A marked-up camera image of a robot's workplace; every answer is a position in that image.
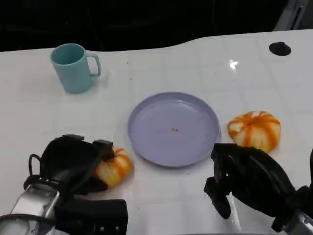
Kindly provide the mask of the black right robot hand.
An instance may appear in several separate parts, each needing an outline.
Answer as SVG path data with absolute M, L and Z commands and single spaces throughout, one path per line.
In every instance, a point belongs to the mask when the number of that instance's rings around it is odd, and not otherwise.
M 293 214 L 289 200 L 296 190 L 283 168 L 266 152 L 230 143 L 214 144 L 211 159 L 214 176 L 203 191 L 223 219 L 231 214 L 227 196 L 274 218 L 272 229 L 280 232 Z

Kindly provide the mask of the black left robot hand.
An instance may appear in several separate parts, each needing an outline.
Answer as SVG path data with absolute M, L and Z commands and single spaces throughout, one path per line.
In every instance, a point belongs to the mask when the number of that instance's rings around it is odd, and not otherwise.
M 44 150 L 40 174 L 58 182 L 67 195 L 106 191 L 108 184 L 95 172 L 102 162 L 113 158 L 111 141 L 87 142 L 83 136 L 66 134 L 52 140 Z

